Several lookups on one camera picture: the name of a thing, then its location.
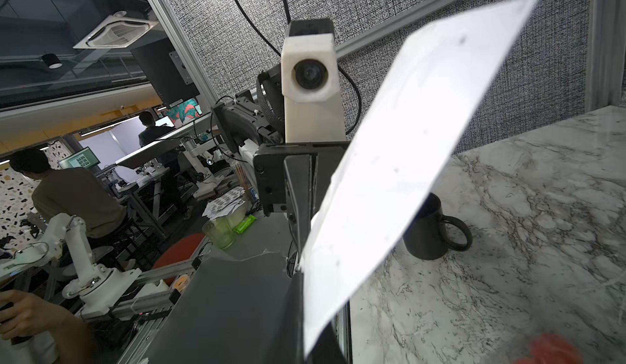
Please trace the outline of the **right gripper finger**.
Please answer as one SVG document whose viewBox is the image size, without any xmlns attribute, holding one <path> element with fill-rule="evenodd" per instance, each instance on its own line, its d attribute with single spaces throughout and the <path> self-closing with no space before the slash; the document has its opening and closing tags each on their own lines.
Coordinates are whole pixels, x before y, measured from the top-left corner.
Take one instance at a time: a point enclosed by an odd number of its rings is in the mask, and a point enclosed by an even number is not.
<svg viewBox="0 0 626 364">
<path fill-rule="evenodd" d="M 272 337 L 265 363 L 340 363 L 346 364 L 337 336 L 328 323 L 318 337 L 314 348 L 305 353 L 303 323 L 304 274 L 293 275 L 286 295 L 285 308 L 275 336 Z"/>
</svg>

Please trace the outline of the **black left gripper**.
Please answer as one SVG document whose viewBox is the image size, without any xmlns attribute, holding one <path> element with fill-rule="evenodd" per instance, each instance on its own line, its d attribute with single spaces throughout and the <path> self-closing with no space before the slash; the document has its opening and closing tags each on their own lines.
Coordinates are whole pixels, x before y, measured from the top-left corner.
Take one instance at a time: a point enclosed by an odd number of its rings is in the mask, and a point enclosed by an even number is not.
<svg viewBox="0 0 626 364">
<path fill-rule="evenodd" d="M 259 200 L 265 215 L 287 212 L 298 252 L 320 210 L 331 178 L 350 142 L 307 142 L 259 147 L 253 157 Z"/>
</svg>

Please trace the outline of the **white sticker sheet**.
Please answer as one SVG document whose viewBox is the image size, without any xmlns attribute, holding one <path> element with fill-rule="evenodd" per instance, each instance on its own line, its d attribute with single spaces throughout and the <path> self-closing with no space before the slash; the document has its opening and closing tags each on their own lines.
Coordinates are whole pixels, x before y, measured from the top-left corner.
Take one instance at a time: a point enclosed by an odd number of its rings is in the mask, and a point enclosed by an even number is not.
<svg viewBox="0 0 626 364">
<path fill-rule="evenodd" d="M 304 354 L 409 227 L 538 2 L 475 8 L 406 38 L 312 221 Z"/>
</svg>

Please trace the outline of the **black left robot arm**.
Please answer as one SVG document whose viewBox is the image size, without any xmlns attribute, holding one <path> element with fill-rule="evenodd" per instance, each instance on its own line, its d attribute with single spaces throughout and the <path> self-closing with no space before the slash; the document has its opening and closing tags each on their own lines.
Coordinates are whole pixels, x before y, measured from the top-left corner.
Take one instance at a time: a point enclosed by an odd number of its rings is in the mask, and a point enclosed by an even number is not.
<svg viewBox="0 0 626 364">
<path fill-rule="evenodd" d="M 265 215 L 285 213 L 290 233 L 301 252 L 311 231 L 311 219 L 320 210 L 334 171 L 350 142 L 287 143 L 278 126 L 280 67 L 258 76 L 261 96 L 254 101 L 246 90 L 229 103 L 218 103 L 214 114 L 228 149 L 244 160 Z"/>
</svg>

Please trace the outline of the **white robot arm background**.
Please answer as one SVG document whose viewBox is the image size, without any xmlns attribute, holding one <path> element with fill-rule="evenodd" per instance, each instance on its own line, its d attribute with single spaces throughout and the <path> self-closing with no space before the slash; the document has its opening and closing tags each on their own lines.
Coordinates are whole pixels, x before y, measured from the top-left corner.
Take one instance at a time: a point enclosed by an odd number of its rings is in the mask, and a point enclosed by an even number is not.
<svg viewBox="0 0 626 364">
<path fill-rule="evenodd" d="M 77 272 L 76 279 L 64 287 L 63 296 L 82 300 L 79 315 L 84 320 L 106 315 L 141 275 L 140 269 L 120 271 L 96 263 L 86 238 L 86 222 L 81 217 L 60 213 L 51 219 L 41 240 L 1 262 L 1 281 L 60 258 L 63 246 L 68 247 Z"/>
</svg>

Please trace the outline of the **operator hand lower left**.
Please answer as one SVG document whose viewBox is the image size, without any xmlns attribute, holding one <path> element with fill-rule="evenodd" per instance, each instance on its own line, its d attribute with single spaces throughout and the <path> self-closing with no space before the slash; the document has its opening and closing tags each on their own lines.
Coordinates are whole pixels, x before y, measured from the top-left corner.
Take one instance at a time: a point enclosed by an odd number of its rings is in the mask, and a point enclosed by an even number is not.
<svg viewBox="0 0 626 364">
<path fill-rule="evenodd" d="M 1 310 L 1 337 L 4 340 L 52 331 L 66 318 L 63 307 L 18 290 L 2 292 L 1 304 L 11 304 L 11 307 Z"/>
</svg>

